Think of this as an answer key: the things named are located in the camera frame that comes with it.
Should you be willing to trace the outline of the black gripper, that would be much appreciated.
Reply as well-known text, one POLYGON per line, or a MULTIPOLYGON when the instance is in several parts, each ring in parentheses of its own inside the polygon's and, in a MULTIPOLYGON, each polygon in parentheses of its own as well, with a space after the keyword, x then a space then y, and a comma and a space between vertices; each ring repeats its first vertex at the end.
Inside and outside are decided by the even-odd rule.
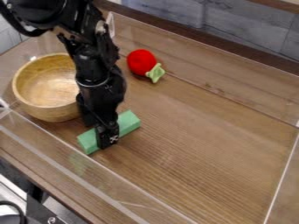
POLYGON ((118 105, 124 100, 127 82, 120 73, 112 73, 98 84, 79 82, 76 101, 87 127, 95 126, 98 147, 104 150, 118 143, 118 105))

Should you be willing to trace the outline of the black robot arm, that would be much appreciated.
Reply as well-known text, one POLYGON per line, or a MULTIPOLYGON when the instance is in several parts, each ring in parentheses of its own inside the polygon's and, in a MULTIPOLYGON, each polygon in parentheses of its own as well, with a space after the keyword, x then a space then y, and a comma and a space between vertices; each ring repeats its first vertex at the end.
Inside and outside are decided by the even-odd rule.
POLYGON ((55 32, 75 63, 76 102, 84 123, 95 128, 100 149, 118 143, 118 106, 127 80, 118 67, 119 47, 94 0, 0 0, 0 15, 27 37, 55 32))

